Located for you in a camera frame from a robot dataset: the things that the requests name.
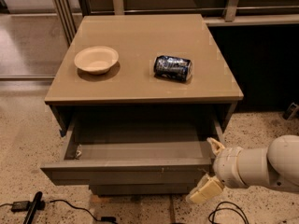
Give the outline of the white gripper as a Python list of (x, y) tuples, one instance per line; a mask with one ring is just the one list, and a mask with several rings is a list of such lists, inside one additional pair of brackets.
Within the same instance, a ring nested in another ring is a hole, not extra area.
[(212, 137), (208, 137), (207, 141), (211, 145), (212, 152), (217, 156), (213, 163), (216, 176), (205, 174), (201, 178), (197, 186), (186, 196), (186, 202), (189, 204), (204, 203), (222, 194), (224, 186), (230, 189), (243, 189), (247, 186), (237, 167), (238, 156), (243, 148), (225, 148), (223, 143)]

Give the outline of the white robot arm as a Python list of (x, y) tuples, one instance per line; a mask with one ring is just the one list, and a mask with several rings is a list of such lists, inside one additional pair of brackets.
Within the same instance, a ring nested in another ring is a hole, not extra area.
[(214, 176), (205, 174), (186, 196), (188, 203), (204, 203), (225, 188), (247, 189), (260, 186), (268, 189), (299, 191), (299, 136), (282, 135), (268, 147), (244, 149), (225, 147), (209, 137), (216, 159)]

